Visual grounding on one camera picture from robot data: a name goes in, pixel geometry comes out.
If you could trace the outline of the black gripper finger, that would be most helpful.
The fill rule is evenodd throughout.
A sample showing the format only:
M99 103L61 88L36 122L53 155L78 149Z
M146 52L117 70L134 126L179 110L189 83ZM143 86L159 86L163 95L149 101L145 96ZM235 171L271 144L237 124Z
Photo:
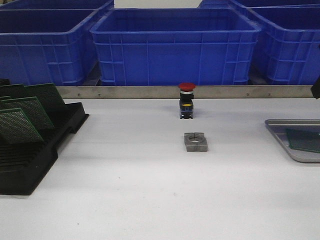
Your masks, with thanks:
M312 87L310 88L312 96L315 99L319 99L320 98L320 76L318 77L318 79L315 81L315 83L312 85Z

